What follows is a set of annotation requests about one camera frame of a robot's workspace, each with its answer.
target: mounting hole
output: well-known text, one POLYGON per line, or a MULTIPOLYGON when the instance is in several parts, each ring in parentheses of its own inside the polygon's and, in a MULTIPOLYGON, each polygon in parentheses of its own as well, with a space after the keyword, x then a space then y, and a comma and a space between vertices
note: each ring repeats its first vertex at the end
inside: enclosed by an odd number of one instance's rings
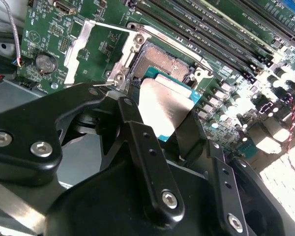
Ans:
POLYGON ((136 28, 136 26, 134 24, 129 24, 129 28, 134 30, 136 28))
POLYGON ((147 139, 149 139, 149 134, 148 133, 143 133, 143 136, 147 139))
POLYGON ((232 186, 227 182, 225 182, 225 186, 228 187, 229 189, 232 189, 232 186))
POLYGON ((230 173, 227 171, 227 170, 225 170, 225 169, 223 169, 223 172, 226 174, 226 175, 229 175, 230 173))
POLYGON ((157 152, 154 150, 154 149, 150 149, 148 151, 152 156, 156 156, 157 155, 157 152))

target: metal bracket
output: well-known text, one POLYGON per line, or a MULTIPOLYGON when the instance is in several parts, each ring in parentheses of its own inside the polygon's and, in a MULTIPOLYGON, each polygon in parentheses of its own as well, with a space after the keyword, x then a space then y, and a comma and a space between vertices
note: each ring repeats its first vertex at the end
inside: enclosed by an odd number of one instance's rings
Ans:
POLYGON ((151 35, 148 33, 129 31, 129 36, 122 48, 122 57, 109 73, 108 83, 114 82, 117 89, 127 92, 130 81, 126 81, 126 77, 130 70, 130 64, 149 38, 151 35))
POLYGON ((96 25, 96 21, 86 19, 82 26, 79 37, 72 42, 72 45, 68 48, 65 55, 64 66, 68 68, 67 76, 65 77, 64 84, 73 85, 75 80, 75 74, 78 70, 80 62, 77 57, 79 51, 87 45, 90 33, 93 27, 96 25))

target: screw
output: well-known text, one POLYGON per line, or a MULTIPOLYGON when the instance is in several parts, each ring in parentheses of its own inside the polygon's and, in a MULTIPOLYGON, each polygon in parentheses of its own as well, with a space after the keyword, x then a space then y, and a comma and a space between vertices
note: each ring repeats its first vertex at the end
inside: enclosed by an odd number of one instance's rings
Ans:
POLYGON ((143 44, 144 43, 144 37, 142 35, 140 35, 140 34, 135 37, 135 40, 136 40, 136 42, 138 44, 143 44))
POLYGON ((165 191, 162 193, 162 200, 170 209, 175 209, 178 206, 177 198, 171 192, 165 191))
POLYGON ((50 87, 52 89, 58 89, 59 88, 59 85, 57 83, 51 83, 50 87))
POLYGON ((30 151, 38 157, 48 157, 53 153, 52 146, 47 142, 36 142, 30 146, 30 151))
POLYGON ((215 146, 216 148, 220 148, 219 144, 213 142, 213 146, 215 146))
POLYGON ((109 76, 110 76, 111 73, 112 73, 112 72, 111 72, 110 70, 106 71, 106 72, 105 72, 105 76, 106 76, 106 78, 109 78, 109 76))
POLYGON ((125 98, 124 99, 124 102, 127 103, 129 106, 132 106, 133 105, 132 102, 131 102, 131 100, 128 99, 128 98, 125 98))
POLYGON ((12 142, 11 135, 5 132, 0 132, 0 147, 8 146, 11 142, 12 142))
POLYGON ((123 81, 124 80, 124 75, 123 74, 117 74, 115 78, 116 78, 116 80, 123 81))
POLYGON ((228 221, 230 225, 238 232, 242 233, 244 231, 242 224, 238 218, 232 214, 228 214, 228 221))
POLYGON ((93 95, 95 95, 95 96, 98 95, 98 92, 97 92, 96 89, 94 89, 94 88, 89 88, 88 91, 90 92, 90 94, 93 94, 93 95))
POLYGON ((241 159, 238 159, 238 162, 243 166, 243 167, 247 167, 247 163, 246 162, 244 162, 243 160, 241 160, 241 159))

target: green circuit board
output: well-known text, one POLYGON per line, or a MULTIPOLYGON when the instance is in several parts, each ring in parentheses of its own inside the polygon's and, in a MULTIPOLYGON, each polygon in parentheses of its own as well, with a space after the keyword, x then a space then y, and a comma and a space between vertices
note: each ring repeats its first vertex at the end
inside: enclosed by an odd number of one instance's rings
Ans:
MULTIPOLYGON (((213 72, 210 79, 202 80, 195 88, 202 94, 199 107, 208 102, 221 81, 227 82, 241 97, 252 98, 257 92, 272 98, 269 85, 264 81, 252 84, 243 71, 255 73, 251 65, 261 66, 254 55, 262 57, 280 55, 278 66, 288 64, 295 73, 295 45, 281 40, 278 34, 266 29, 258 19, 236 4, 236 0, 64 0, 74 7, 74 14, 63 14, 51 1, 31 1, 28 7, 22 40, 22 59, 25 65, 18 70, 20 78, 37 82, 37 88, 47 94, 65 87, 67 68, 64 60, 69 46, 79 36, 85 19, 126 27, 128 23, 149 25, 167 37, 179 42, 200 55, 213 72), (41 74, 35 66, 38 54, 47 53, 57 60, 57 70, 41 74)), ((274 0, 257 0, 264 11, 295 32, 295 14, 283 4, 274 0)), ((95 26, 85 48, 78 54, 79 67, 75 83, 105 82, 106 72, 122 56, 122 48, 128 33, 117 29, 95 26)), ((158 38, 149 40, 169 55, 186 63, 190 68, 195 62, 158 38)), ((219 128, 213 129, 209 121, 218 120, 217 107, 204 121, 207 134, 226 149, 241 145, 234 128, 235 115, 227 121, 219 121, 219 128)), ((265 117, 239 109, 247 115, 250 125, 265 117)))

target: gray metal surface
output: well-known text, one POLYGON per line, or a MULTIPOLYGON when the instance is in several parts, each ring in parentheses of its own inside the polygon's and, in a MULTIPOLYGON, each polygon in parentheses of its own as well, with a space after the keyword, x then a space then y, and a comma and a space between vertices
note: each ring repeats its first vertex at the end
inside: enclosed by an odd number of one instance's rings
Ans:
POLYGON ((36 234, 43 233, 45 216, 1 184, 0 209, 36 234))

